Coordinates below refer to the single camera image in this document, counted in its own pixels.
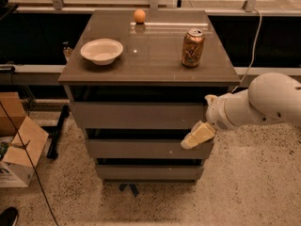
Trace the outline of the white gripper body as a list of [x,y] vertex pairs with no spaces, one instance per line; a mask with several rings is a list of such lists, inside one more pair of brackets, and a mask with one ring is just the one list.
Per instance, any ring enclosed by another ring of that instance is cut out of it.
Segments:
[[217,96],[217,98],[207,107],[205,114],[207,122],[216,131],[226,132],[237,129],[237,126],[230,121],[226,113],[225,105],[229,97],[229,93]]

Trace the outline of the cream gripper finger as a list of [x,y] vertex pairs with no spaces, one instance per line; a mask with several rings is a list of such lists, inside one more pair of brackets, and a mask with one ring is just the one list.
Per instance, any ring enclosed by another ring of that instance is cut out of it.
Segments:
[[215,99],[217,98],[216,95],[208,94],[205,96],[205,100],[208,105],[210,105]]
[[215,133],[216,130],[208,122],[198,121],[182,140],[181,146],[185,149],[194,148],[212,139]]

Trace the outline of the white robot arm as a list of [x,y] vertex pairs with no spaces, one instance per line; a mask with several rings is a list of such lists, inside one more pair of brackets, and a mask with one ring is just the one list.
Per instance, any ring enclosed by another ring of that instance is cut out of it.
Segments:
[[222,96],[206,95],[206,122],[198,121],[181,142],[192,149],[241,126],[287,122],[301,125],[301,83],[282,73],[258,75],[248,89]]

